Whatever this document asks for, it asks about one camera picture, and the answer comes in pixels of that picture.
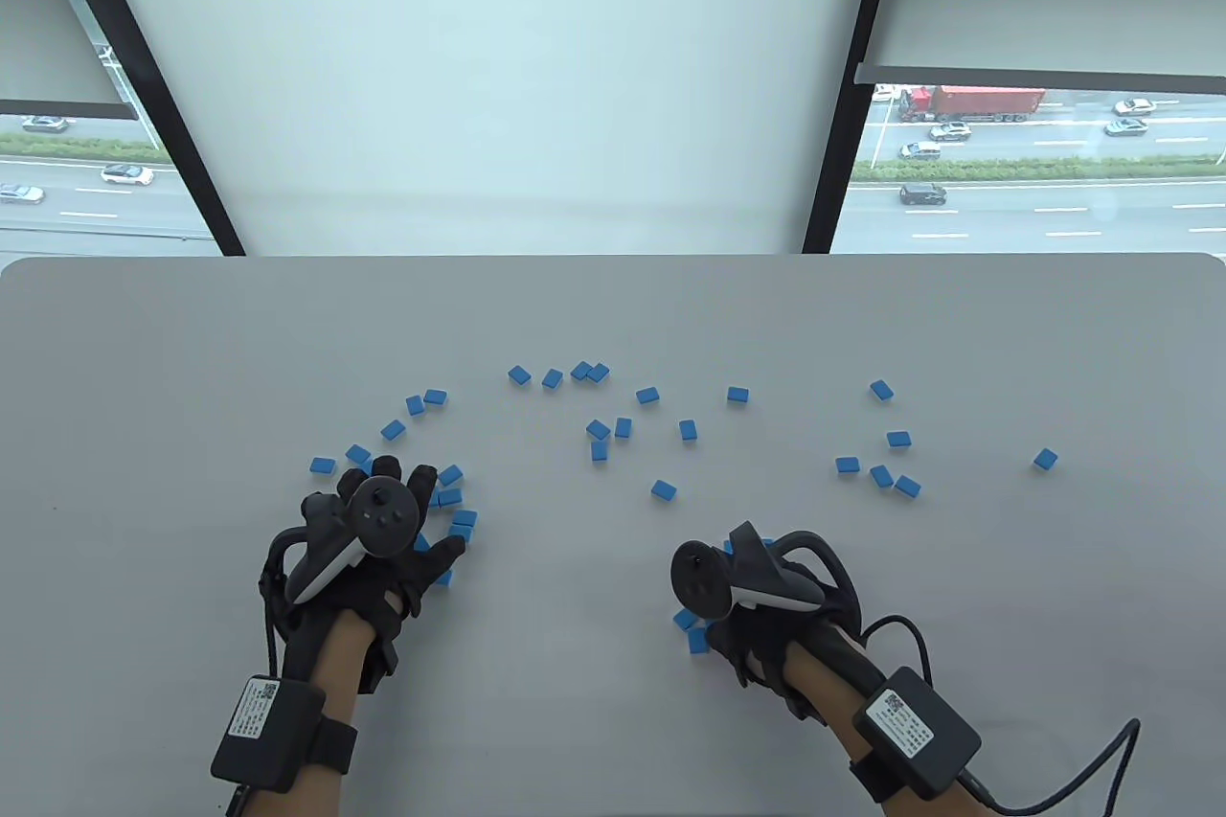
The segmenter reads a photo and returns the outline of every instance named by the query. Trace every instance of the green hedge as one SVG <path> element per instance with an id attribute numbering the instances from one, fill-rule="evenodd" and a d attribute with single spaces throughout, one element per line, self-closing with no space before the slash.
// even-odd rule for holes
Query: green hedge
<path id="1" fill-rule="evenodd" d="M 0 156 L 37 156 L 40 159 L 91 159 L 93 162 L 159 162 L 169 164 L 166 151 L 141 140 L 65 137 L 63 134 L 0 134 Z"/>
<path id="2" fill-rule="evenodd" d="M 929 159 L 855 164 L 851 182 L 1049 182 L 1076 178 L 1226 177 L 1217 156 L 1149 156 L 1146 159 Z"/>

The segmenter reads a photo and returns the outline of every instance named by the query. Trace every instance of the person's right hand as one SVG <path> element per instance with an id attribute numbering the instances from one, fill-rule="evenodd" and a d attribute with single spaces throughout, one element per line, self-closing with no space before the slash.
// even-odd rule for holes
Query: person's right hand
<path id="1" fill-rule="evenodd" d="M 821 585 L 826 595 L 821 610 L 796 612 L 771 606 L 750 610 L 737 605 L 731 615 L 707 628 L 706 640 L 732 664 L 742 686 L 765 686 L 780 696 L 797 718 L 817 718 L 825 724 L 809 699 L 783 678 L 787 646 L 796 642 L 807 650 L 820 648 L 826 655 L 841 654 L 842 648 L 863 655 L 863 649 L 858 646 L 862 642 L 859 601 L 853 594 L 819 580 L 802 564 L 786 559 L 782 564 Z"/>

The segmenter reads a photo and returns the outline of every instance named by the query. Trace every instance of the qr code label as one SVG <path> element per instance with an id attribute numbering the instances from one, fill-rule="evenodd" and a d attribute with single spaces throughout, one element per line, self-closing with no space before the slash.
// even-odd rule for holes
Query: qr code label
<path id="1" fill-rule="evenodd" d="M 277 698 L 280 688 L 281 683 L 277 680 L 253 676 L 246 681 L 227 734 L 232 737 L 257 740 L 264 734 L 264 721 L 268 720 L 268 712 L 272 710 L 272 702 Z"/>
<path id="2" fill-rule="evenodd" d="M 915 759 L 935 735 L 894 689 L 886 689 L 864 714 L 888 736 L 907 759 Z"/>

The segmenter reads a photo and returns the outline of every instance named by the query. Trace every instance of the black cable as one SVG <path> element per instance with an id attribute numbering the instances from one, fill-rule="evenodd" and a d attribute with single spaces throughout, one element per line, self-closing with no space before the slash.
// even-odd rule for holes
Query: black cable
<path id="1" fill-rule="evenodd" d="M 1123 730 L 1116 735 L 1116 738 L 1111 741 L 1102 752 L 1094 758 L 1085 769 L 1079 772 L 1076 777 L 1068 783 L 1064 788 L 1057 791 L 1051 797 L 1040 801 L 1037 805 L 1030 805 L 1030 807 L 1003 807 L 992 794 L 984 788 L 983 783 L 975 778 L 969 769 L 964 769 L 962 774 L 958 777 L 959 784 L 971 792 L 972 799 L 978 801 L 984 807 L 993 808 L 994 812 L 1003 815 L 1003 817 L 1034 817 L 1034 815 L 1042 813 L 1051 807 L 1054 807 L 1064 799 L 1068 799 L 1074 791 L 1090 781 L 1098 769 L 1103 768 L 1106 762 L 1111 757 L 1116 756 L 1116 751 L 1127 742 L 1128 746 L 1124 747 L 1124 754 L 1119 759 L 1119 765 L 1116 768 L 1116 778 L 1111 780 L 1111 790 L 1107 792 L 1107 807 L 1102 812 L 1103 817 L 1111 817 L 1116 812 L 1116 799 L 1119 796 L 1119 786 L 1124 781 L 1124 772 L 1128 769 L 1129 761 L 1133 758 L 1133 751 L 1137 748 L 1137 740 L 1141 735 L 1141 723 L 1138 719 L 1132 719 L 1124 725 Z"/>
<path id="2" fill-rule="evenodd" d="M 863 639 L 863 645 L 868 646 L 868 639 L 884 626 L 900 624 L 905 627 L 911 637 L 915 638 L 916 648 L 920 651 L 920 669 L 923 671 L 923 681 L 932 686 L 932 664 L 928 660 L 928 644 L 923 639 L 923 634 L 920 632 L 920 627 L 907 619 L 906 616 L 883 616 L 877 622 L 870 624 L 861 633 Z M 1119 797 L 1119 788 L 1124 783 L 1124 773 L 1128 770 L 1128 764 L 1133 758 L 1133 751 L 1137 748 L 1138 738 L 1141 735 L 1141 723 L 1139 719 L 1132 719 L 1124 725 L 1123 730 L 1116 735 L 1116 738 L 1111 741 L 1102 752 L 1098 753 L 1091 761 L 1091 763 L 1079 772 L 1072 781 L 1064 785 L 1059 791 L 1049 797 L 1040 801 L 1037 805 L 1030 805 L 1030 807 L 1004 807 L 994 797 L 992 792 L 987 790 L 984 783 L 980 781 L 971 773 L 970 769 L 962 769 L 962 773 L 958 777 L 959 784 L 966 789 L 971 797 L 978 801 L 984 807 L 1002 815 L 1002 817 L 1035 817 L 1035 815 L 1043 813 L 1056 805 L 1058 805 L 1069 795 L 1080 789 L 1085 783 L 1090 781 L 1090 778 L 1098 772 L 1111 757 L 1116 756 L 1116 751 L 1124 747 L 1124 754 L 1119 759 L 1119 765 L 1116 767 L 1116 775 L 1111 780 L 1111 790 L 1107 792 L 1107 807 L 1102 812 L 1103 817 L 1111 817 L 1116 812 L 1116 799 Z"/>
<path id="3" fill-rule="evenodd" d="M 868 639 L 872 638 L 877 629 L 883 626 L 899 624 L 906 628 L 911 633 L 911 637 L 916 640 L 916 648 L 920 650 L 920 670 L 923 672 L 923 681 L 932 686 L 932 661 L 928 660 L 928 643 L 923 640 L 923 634 L 920 632 L 920 626 L 917 626 L 906 616 L 881 616 L 877 622 L 866 628 L 861 637 L 864 639 L 864 646 L 868 646 Z"/>

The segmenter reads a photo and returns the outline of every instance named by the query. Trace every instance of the wall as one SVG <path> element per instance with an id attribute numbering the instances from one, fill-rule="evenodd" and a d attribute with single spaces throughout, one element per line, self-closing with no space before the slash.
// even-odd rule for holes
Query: wall
<path id="1" fill-rule="evenodd" d="M 130 0 L 253 254 L 797 251 L 858 0 Z"/>

